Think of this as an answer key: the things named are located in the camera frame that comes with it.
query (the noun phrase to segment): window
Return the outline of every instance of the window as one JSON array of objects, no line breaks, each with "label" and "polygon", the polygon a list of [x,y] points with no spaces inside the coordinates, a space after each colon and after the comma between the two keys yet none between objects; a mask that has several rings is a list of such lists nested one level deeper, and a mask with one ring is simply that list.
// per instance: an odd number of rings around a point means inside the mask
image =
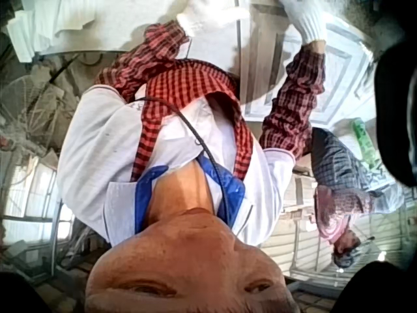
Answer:
[{"label": "window", "polygon": [[[48,242],[59,197],[56,171],[41,164],[37,157],[16,166],[7,194],[3,215],[5,245],[24,240],[29,244]],[[58,240],[69,239],[74,215],[63,205],[58,225]]]}]

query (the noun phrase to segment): neck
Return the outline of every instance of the neck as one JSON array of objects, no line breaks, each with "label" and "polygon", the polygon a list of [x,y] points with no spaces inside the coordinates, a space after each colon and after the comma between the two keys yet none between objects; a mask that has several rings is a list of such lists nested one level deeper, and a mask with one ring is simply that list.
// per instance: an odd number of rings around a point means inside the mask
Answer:
[{"label": "neck", "polygon": [[214,214],[204,171],[196,161],[193,161],[158,180],[152,191],[147,224],[149,226],[196,207]]}]

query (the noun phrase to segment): glove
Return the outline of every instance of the glove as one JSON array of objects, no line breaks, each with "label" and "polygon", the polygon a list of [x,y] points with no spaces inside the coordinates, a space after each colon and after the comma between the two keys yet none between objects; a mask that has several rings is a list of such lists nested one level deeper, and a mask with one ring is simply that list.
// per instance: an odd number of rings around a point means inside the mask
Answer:
[{"label": "glove", "polygon": [[302,44],[326,40],[327,30],[323,11],[318,0],[280,0],[290,23],[301,34]]},{"label": "glove", "polygon": [[244,8],[223,9],[223,6],[222,0],[189,0],[185,10],[177,15],[177,21],[188,36],[194,37],[250,16]]}]

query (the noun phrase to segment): white shirt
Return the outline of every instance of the white shirt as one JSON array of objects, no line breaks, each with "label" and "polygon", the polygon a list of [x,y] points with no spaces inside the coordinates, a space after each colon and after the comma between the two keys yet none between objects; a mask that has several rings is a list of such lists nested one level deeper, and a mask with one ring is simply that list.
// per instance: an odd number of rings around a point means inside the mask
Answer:
[{"label": "white shirt", "polygon": [[[141,87],[136,98],[145,95],[145,88],[146,85]],[[110,86],[91,87],[81,98],[59,159],[57,182],[63,201],[78,219],[113,246],[135,235],[137,183],[131,183],[130,176],[142,131],[142,105],[126,104]],[[181,112],[203,138],[216,162],[233,172],[235,135],[221,109],[210,106],[202,97]],[[178,116],[165,117],[144,174],[155,166],[168,166],[163,174],[167,175],[191,162],[202,150]],[[294,164],[292,153],[262,150],[254,138],[250,166],[243,181],[243,200],[231,226],[244,243],[257,246],[271,235]],[[206,178],[217,213],[222,192],[209,175]]]}]

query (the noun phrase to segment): blue collar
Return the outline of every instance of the blue collar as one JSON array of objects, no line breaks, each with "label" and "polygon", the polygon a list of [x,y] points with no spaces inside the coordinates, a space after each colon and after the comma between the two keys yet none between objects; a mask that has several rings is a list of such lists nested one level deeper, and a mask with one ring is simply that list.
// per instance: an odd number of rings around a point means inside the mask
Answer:
[{"label": "blue collar", "polygon": [[[203,171],[219,185],[216,170],[214,169],[211,161],[202,153],[196,160],[200,164]],[[232,228],[245,195],[245,186],[239,178],[234,177],[233,174],[223,166],[218,164],[218,168],[225,187],[226,196],[229,201],[230,221],[229,223],[226,222],[226,213],[223,201],[220,202],[217,217]],[[143,231],[143,221],[145,219],[149,202],[152,198],[152,181],[164,174],[168,169],[169,167],[166,165],[155,166],[148,170],[137,182],[135,193],[135,234]]]}]

